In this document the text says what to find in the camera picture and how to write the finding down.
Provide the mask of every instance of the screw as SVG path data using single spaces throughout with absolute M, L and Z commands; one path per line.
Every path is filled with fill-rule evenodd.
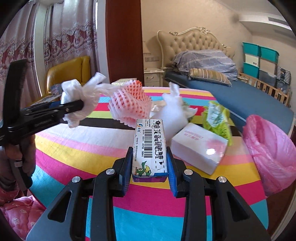
M 112 168 L 106 170 L 106 174 L 107 174 L 107 175 L 112 175 L 112 174 L 114 174 L 114 173 L 115 173 L 115 170 L 112 169 Z
M 73 178 L 72 178 L 72 182 L 73 182 L 73 183 L 78 183 L 78 182 L 80 182 L 80 177 L 78 177 L 78 176 L 73 177 Z
M 226 177 L 218 177 L 218 180 L 219 180 L 219 182 L 221 182 L 221 183 L 225 183 L 225 182 L 227 182 L 227 179 L 226 179 Z
M 192 170 L 190 170 L 190 169 L 186 169 L 186 170 L 184 171 L 184 173 L 185 173 L 185 175 L 188 175 L 188 176 L 190 176 L 190 175 L 192 175 L 192 174 L 193 174 L 193 171 L 192 171 Z

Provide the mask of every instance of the tissue box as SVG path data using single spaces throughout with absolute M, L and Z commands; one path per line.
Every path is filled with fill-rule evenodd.
M 198 125 L 189 123 L 172 138 L 174 155 L 211 175 L 224 156 L 227 140 Z
M 165 182 L 167 179 L 166 144 L 161 119 L 137 119 L 132 177 L 134 182 Z

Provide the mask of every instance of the plastic bag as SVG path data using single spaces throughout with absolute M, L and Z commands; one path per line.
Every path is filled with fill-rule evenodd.
M 194 116 L 197 108 L 193 109 L 184 106 L 182 97 L 180 96 L 179 86 L 170 82 L 170 94 L 162 95 L 165 106 L 158 105 L 157 111 L 152 111 L 153 119 L 162 119 L 165 133 L 165 141 L 167 146 L 170 145 L 171 139 L 188 124 L 188 118 Z
M 228 124 L 229 110 L 217 102 L 210 101 L 209 106 L 204 107 L 202 113 L 202 126 L 228 140 L 228 145 L 232 145 L 232 133 Z
M 84 103 L 82 110 L 66 114 L 64 121 L 68 122 L 70 128 L 77 127 L 79 122 L 85 119 L 98 105 L 100 94 L 111 96 L 120 86 L 111 84 L 99 84 L 106 79 L 101 73 L 96 73 L 84 86 L 78 80 L 69 80 L 62 83 L 61 104 L 81 99 Z
M 257 166 L 268 197 L 289 187 L 296 179 L 296 147 L 276 125 L 250 115 L 243 139 Z

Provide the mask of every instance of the cartoon turtle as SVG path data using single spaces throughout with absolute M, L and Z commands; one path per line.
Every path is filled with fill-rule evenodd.
M 141 177 L 144 173 L 146 173 L 146 176 L 150 176 L 151 174 L 151 170 L 150 170 L 150 167 L 146 165 L 145 167 L 145 162 L 142 162 L 142 168 L 137 168 L 136 167 L 136 171 L 135 171 L 135 175 L 139 174 L 139 177 Z

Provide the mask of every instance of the tufted headboard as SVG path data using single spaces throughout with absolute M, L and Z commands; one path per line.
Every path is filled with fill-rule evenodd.
M 157 32 L 157 40 L 161 47 L 161 68 L 172 67 L 174 56 L 186 50 L 220 49 L 229 58 L 233 58 L 235 50 L 221 44 L 217 38 L 205 27 L 190 28 L 182 33 Z

